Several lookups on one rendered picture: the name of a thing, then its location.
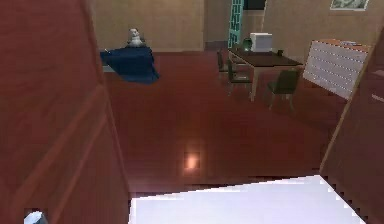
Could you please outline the dark green dining chair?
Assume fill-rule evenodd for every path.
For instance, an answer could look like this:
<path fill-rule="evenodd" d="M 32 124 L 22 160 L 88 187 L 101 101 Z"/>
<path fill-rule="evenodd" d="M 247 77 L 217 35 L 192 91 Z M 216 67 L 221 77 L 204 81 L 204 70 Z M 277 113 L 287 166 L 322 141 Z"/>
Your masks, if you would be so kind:
<path fill-rule="evenodd" d="M 248 91 L 248 94 L 251 94 L 252 80 L 245 73 L 236 72 L 234 70 L 233 62 L 230 59 L 227 60 L 227 70 L 229 84 L 228 95 L 232 94 L 236 85 L 243 85 L 244 88 Z"/>
<path fill-rule="evenodd" d="M 231 64 L 226 64 L 223 59 L 222 51 L 218 50 L 216 52 L 217 55 L 217 65 L 219 77 L 222 77 L 224 74 L 228 76 L 228 79 L 231 80 L 233 78 L 234 72 Z"/>
<path fill-rule="evenodd" d="M 267 89 L 271 92 L 269 109 L 272 109 L 276 95 L 284 95 L 289 100 L 291 110 L 294 110 L 293 95 L 297 89 L 299 71 L 297 69 L 282 70 L 275 81 L 267 83 Z"/>

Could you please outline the dark brown dining table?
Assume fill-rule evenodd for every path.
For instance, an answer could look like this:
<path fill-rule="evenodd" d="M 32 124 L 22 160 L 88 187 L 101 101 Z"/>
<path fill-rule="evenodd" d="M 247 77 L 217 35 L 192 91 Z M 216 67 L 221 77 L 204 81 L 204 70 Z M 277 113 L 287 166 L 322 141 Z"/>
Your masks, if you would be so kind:
<path fill-rule="evenodd" d="M 251 101 L 254 101 L 255 99 L 258 79 L 262 72 L 272 69 L 290 69 L 301 66 L 300 62 L 286 56 L 278 56 L 272 51 L 252 52 L 244 51 L 240 48 L 229 48 L 228 53 L 230 59 L 233 59 L 234 57 L 239 58 L 242 62 L 253 69 L 252 88 L 250 92 Z"/>

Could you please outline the white grey figurine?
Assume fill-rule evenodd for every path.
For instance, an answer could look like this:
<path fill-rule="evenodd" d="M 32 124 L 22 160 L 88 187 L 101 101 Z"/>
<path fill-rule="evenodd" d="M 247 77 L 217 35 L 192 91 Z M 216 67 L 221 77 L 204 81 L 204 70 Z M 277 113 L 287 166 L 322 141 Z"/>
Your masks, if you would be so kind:
<path fill-rule="evenodd" d="M 127 41 L 129 47 L 141 47 L 145 45 L 145 40 L 140 37 L 140 33 L 136 28 L 130 29 L 131 39 Z"/>

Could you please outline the white box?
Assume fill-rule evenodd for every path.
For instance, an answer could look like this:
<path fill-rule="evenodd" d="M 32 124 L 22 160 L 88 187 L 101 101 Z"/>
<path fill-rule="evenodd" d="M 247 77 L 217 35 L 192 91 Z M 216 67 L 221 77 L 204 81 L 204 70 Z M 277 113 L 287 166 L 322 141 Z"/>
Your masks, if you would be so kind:
<path fill-rule="evenodd" d="M 251 33 L 253 52 L 269 52 L 272 49 L 272 35 L 269 33 Z"/>

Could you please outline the teal lattice door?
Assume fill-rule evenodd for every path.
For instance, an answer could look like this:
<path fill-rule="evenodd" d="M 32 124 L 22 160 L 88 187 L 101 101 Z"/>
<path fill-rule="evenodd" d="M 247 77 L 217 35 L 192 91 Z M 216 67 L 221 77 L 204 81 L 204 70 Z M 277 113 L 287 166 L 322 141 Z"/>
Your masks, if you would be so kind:
<path fill-rule="evenodd" d="M 229 48 L 232 48 L 234 45 L 240 43 L 243 8 L 244 0 L 231 0 L 231 12 L 228 31 Z"/>

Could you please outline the reddish brown room door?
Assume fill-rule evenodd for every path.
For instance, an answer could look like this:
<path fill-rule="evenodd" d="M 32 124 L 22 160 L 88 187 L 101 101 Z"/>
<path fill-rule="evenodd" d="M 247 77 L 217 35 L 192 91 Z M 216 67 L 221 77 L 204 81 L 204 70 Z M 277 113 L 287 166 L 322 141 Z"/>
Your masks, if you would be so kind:
<path fill-rule="evenodd" d="M 0 0 L 0 224 L 128 224 L 88 0 Z"/>

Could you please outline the white chest of drawers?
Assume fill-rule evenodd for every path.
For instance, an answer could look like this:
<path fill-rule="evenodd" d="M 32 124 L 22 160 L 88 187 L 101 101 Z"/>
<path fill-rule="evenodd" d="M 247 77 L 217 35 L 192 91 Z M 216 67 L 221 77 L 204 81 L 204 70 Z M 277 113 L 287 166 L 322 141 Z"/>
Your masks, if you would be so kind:
<path fill-rule="evenodd" d="M 369 46 L 344 45 L 336 39 L 314 40 L 303 78 L 348 100 L 369 50 Z"/>

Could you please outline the framed wall picture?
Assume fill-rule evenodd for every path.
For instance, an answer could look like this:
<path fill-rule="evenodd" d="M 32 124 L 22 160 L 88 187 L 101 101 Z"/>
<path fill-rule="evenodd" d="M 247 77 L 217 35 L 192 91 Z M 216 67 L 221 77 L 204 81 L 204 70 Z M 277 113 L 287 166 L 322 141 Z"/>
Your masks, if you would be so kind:
<path fill-rule="evenodd" d="M 364 11 L 369 0 L 332 0 L 331 10 Z"/>

